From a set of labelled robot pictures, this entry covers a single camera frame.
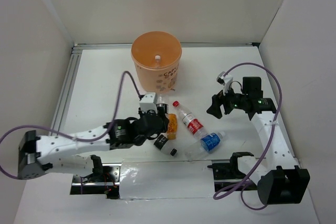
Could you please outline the clear bottle dark blue label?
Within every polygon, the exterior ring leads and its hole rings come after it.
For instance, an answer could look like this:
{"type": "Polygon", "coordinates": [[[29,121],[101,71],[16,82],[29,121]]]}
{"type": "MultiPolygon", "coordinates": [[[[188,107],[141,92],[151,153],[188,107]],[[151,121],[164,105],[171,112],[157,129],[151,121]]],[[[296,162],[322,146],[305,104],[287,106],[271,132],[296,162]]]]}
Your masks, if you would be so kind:
{"type": "Polygon", "coordinates": [[[165,94],[156,94],[156,107],[158,110],[164,111],[165,114],[169,113],[169,101],[165,94]]]}

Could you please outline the orange juice bottle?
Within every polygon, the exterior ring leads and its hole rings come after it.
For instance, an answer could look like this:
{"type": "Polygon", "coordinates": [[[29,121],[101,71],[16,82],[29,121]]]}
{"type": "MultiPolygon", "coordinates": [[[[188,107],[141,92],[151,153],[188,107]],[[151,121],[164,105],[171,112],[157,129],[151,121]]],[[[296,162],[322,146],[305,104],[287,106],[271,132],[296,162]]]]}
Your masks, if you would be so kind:
{"type": "Polygon", "coordinates": [[[175,140],[177,135],[177,128],[178,128],[178,122],[177,122],[177,116],[175,114],[168,114],[169,124],[168,129],[166,132],[166,137],[169,140],[175,140]]]}

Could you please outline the clear bottle black label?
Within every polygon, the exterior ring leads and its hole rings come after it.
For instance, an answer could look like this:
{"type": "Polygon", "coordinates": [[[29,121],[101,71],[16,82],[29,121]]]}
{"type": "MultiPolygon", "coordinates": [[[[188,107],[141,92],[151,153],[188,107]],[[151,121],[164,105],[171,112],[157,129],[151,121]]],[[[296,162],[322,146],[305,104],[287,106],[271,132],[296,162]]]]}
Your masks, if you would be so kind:
{"type": "Polygon", "coordinates": [[[163,134],[160,134],[153,141],[153,145],[157,150],[164,153],[165,155],[173,156],[173,157],[177,155],[177,149],[175,148],[174,143],[172,143],[172,141],[169,140],[163,134]]]}

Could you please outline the clear bottle white cap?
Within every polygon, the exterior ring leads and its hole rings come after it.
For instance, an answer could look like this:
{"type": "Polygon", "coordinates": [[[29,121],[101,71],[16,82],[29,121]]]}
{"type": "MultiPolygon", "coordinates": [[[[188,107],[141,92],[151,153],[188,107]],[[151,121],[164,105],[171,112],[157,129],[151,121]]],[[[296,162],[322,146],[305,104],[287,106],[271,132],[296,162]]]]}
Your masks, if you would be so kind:
{"type": "Polygon", "coordinates": [[[154,67],[157,69],[162,67],[162,58],[160,55],[156,55],[154,57],[154,67]]]}

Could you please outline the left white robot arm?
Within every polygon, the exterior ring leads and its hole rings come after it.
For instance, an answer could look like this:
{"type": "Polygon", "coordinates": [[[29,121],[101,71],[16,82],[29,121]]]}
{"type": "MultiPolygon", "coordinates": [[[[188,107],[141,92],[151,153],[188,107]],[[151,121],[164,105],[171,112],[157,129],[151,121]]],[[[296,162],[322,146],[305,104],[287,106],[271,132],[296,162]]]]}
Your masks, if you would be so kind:
{"type": "Polygon", "coordinates": [[[99,181],[104,170],[100,157],[94,154],[82,157],[82,153],[141,146],[154,135],[167,131],[166,104],[159,104],[155,110],[139,111],[139,116],[138,119],[118,119],[114,123],[73,134],[71,138],[38,136],[35,130],[27,131],[18,147],[18,179],[63,173],[99,181]]]}

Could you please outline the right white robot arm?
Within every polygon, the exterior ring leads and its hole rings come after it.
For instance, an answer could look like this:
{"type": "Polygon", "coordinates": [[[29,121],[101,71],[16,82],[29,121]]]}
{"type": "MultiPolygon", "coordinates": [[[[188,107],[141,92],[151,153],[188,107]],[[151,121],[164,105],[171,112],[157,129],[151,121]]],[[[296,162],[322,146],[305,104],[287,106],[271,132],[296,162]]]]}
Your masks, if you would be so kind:
{"type": "Polygon", "coordinates": [[[229,172],[235,178],[248,176],[247,182],[257,186],[259,200],[264,205],[299,204],[310,181],[307,169],[299,167],[292,156],[284,134],[275,119],[277,110],[271,98],[265,98],[260,77],[244,77],[241,92],[232,88],[233,77],[220,74],[216,81],[222,91],[212,96],[207,113],[220,119],[234,109],[244,111],[255,127],[265,165],[249,152],[233,153],[229,172]]]}

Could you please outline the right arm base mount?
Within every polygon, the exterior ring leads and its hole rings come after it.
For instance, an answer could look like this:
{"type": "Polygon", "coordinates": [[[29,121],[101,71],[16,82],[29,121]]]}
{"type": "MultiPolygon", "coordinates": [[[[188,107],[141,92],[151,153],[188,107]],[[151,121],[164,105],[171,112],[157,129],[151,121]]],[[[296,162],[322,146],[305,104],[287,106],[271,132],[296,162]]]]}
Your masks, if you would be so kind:
{"type": "Polygon", "coordinates": [[[215,192],[241,181],[246,174],[238,170],[238,158],[254,155],[250,152],[234,152],[228,161],[212,162],[207,168],[212,170],[215,192]]]}

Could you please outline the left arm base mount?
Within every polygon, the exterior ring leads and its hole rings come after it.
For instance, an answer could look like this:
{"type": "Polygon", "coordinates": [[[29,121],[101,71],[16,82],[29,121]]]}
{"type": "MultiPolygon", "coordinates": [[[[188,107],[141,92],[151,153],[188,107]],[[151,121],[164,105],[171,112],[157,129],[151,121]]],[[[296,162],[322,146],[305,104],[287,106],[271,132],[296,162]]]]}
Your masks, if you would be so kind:
{"type": "Polygon", "coordinates": [[[93,169],[85,177],[74,175],[70,195],[105,195],[107,199],[119,199],[121,163],[103,163],[97,155],[91,155],[93,169]]]}

